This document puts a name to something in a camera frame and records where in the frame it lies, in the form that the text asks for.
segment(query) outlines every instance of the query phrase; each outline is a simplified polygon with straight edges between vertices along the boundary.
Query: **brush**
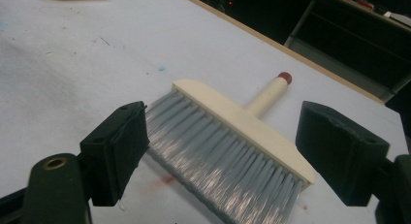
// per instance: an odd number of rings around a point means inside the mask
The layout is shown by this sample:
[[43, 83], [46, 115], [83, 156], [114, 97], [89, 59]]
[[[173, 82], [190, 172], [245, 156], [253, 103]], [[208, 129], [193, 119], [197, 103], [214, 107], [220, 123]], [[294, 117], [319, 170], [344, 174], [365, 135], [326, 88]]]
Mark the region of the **brush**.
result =
[[281, 73], [244, 110], [208, 85], [178, 80], [146, 110], [148, 153], [226, 223], [286, 223], [314, 171], [257, 117], [291, 82]]

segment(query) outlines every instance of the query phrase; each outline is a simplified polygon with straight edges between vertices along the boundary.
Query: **gray bristles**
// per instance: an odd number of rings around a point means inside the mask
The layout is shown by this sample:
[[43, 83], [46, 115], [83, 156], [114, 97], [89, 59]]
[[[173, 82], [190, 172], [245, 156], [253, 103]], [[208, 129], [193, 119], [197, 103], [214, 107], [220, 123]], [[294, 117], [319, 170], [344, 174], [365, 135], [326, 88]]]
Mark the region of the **gray bristles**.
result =
[[286, 223], [302, 181], [177, 91], [147, 109], [148, 153], [226, 223]]

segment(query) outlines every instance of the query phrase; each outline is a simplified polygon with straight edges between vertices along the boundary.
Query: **white work surface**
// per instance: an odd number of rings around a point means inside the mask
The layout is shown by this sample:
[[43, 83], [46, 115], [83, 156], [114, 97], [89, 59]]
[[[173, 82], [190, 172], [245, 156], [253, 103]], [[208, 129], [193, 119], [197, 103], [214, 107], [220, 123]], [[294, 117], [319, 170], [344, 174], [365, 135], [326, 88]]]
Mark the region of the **white work surface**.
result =
[[[188, 0], [0, 0], [0, 197], [31, 167], [79, 142], [116, 108], [150, 104], [173, 80], [210, 84], [244, 106], [282, 71], [293, 83], [263, 117], [294, 142], [303, 100], [330, 106], [406, 153], [399, 115]], [[121, 204], [94, 223], [219, 223], [145, 155]], [[374, 223], [377, 204], [347, 208], [324, 180], [303, 191], [289, 223]]]

